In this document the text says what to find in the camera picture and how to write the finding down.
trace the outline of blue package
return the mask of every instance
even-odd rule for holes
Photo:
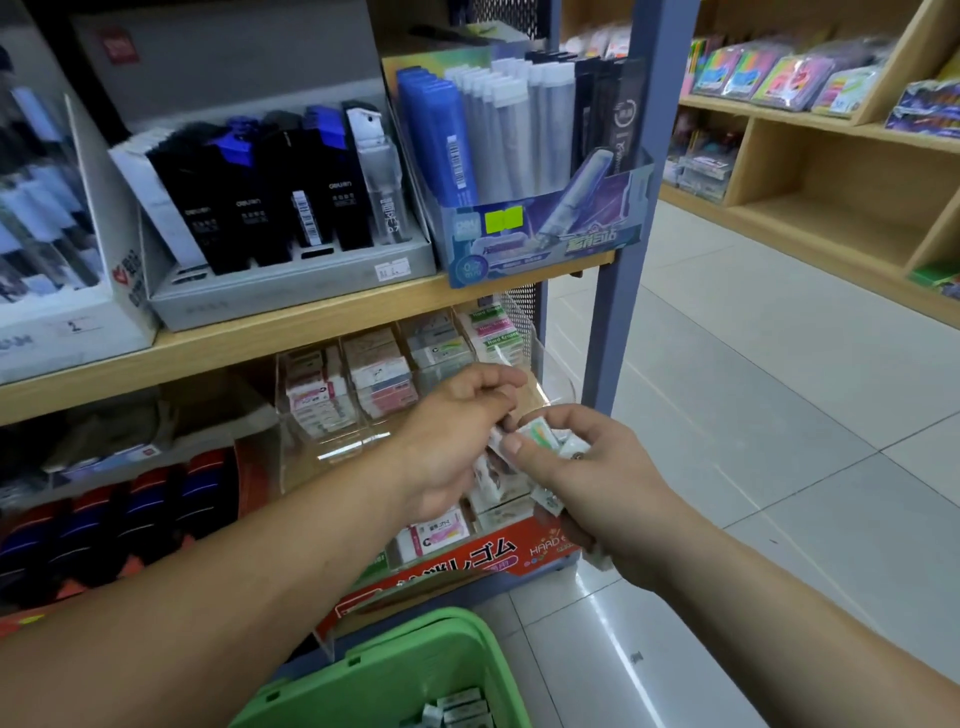
[[[420,71],[398,73],[397,83],[414,154],[431,191],[444,206],[476,205],[460,90],[450,81]]]

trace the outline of left hand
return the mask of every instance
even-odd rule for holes
[[[408,523],[438,518],[473,486],[473,462],[526,382],[520,369],[471,364],[414,408],[384,447],[403,469]]]

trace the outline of green shopping basket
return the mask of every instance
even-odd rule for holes
[[[395,728],[423,704],[480,688],[497,728],[532,728],[493,632],[438,609],[354,647],[335,665],[262,688],[231,728]]]

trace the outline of wire mesh panel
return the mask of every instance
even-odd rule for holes
[[[550,33],[550,0],[473,0],[473,16],[478,23],[499,20],[533,39]]]

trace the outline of wooden shelf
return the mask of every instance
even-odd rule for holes
[[[676,187],[664,184],[660,187],[660,199],[691,212],[698,217],[716,223],[728,230],[739,232],[782,253],[809,263],[838,278],[848,280],[880,296],[942,321],[948,326],[960,328],[960,302],[928,291],[908,280],[893,264],[885,259],[891,255],[900,259],[901,246],[909,234],[913,244],[917,242],[916,231],[890,232],[890,226],[865,220],[843,210],[846,227],[841,235],[831,228],[831,238],[818,232],[823,222],[815,222],[812,215],[835,215],[832,206],[820,206],[814,201],[793,199],[795,196],[774,198],[764,203],[747,206],[720,206],[687,194]],[[798,215],[806,210],[809,219]],[[880,238],[877,231],[882,231]],[[870,250],[876,255],[868,255]]]
[[[841,133],[867,139],[878,139],[894,144],[907,144],[912,147],[921,147],[923,149],[932,149],[939,152],[960,155],[960,139],[949,139],[944,136],[931,136],[929,134],[897,132],[886,129],[882,123],[854,126],[847,119],[821,116],[816,113],[809,113],[808,111],[795,113],[793,111],[759,107],[755,104],[748,104],[742,101],[730,101],[729,99],[719,99],[712,96],[696,96],[692,94],[681,96],[680,106],[690,109],[720,111],[734,116],[747,116],[752,119],[777,121],[781,124],[790,124],[796,127],[808,127],[809,129],[819,129],[824,132]]]
[[[612,263],[614,255],[591,255],[469,288],[450,288],[441,274],[188,331],[162,330],[141,352],[0,386],[0,425]]]

